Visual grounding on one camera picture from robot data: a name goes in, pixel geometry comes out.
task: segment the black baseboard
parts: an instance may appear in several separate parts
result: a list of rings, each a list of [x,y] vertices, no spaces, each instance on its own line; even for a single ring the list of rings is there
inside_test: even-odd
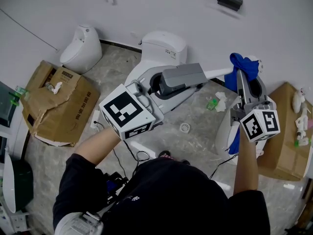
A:
[[[130,47],[130,46],[123,45],[123,44],[117,44],[117,43],[113,43],[113,42],[106,41],[106,40],[101,40],[101,39],[100,39],[100,43],[106,44],[106,45],[112,45],[112,46],[120,47],[120,48],[123,48],[123,49],[132,50],[132,51],[138,52],[138,53],[142,53],[141,49]]]

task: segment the white toilet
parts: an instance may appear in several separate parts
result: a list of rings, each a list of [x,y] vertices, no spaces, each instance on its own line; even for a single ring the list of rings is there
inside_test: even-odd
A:
[[[77,27],[70,45],[63,51],[60,62],[68,69],[83,74],[102,57],[98,34],[89,25]]]

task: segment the green plastic object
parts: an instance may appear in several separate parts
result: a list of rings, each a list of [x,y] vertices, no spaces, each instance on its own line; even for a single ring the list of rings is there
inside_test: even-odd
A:
[[[210,111],[212,111],[216,106],[218,105],[217,100],[214,98],[213,100],[209,101],[206,105],[206,108]]]

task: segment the tile floor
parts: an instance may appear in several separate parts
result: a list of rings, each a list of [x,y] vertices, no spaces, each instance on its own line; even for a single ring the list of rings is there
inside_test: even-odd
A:
[[[130,50],[109,45],[102,45],[102,48],[104,56],[92,70],[84,75],[101,92],[99,102],[119,84],[124,83],[129,72],[140,62],[141,58],[141,54]],[[214,148],[214,139],[224,113],[209,111],[205,107],[209,99],[214,98],[218,91],[225,92],[228,98],[226,106],[229,106],[236,97],[234,92],[209,81],[175,111],[168,113],[164,125],[158,127],[158,130],[135,136],[131,141],[136,141],[156,153],[170,150],[174,157],[189,160],[192,165],[209,176],[221,162]],[[90,121],[91,119],[79,143],[97,132],[90,128]],[[182,122],[191,125],[189,134],[179,131]],[[27,209],[33,213],[30,220],[34,226],[33,234],[53,234],[52,206],[58,194],[65,162],[74,151],[75,147],[53,147],[30,138],[25,159],[32,166],[34,173],[34,200],[27,206]],[[116,152],[130,178],[136,162],[123,143],[116,147]],[[98,167],[103,172],[118,171],[122,174],[117,159],[112,153]],[[223,186],[228,197],[233,192],[235,169],[234,165],[224,164],[219,167],[213,177]],[[285,188],[287,184],[292,184],[294,188]],[[263,192],[266,199],[271,234],[282,235],[285,228],[293,225],[304,207],[301,194],[305,184],[305,180],[285,182],[264,176],[259,177],[259,190]]]

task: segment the toilet lid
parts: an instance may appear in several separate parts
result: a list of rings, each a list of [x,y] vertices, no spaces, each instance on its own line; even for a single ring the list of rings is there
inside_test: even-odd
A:
[[[74,56],[76,56],[83,44],[83,41],[78,38],[71,42],[70,45],[63,51],[60,57],[60,62],[64,64],[71,60]]]

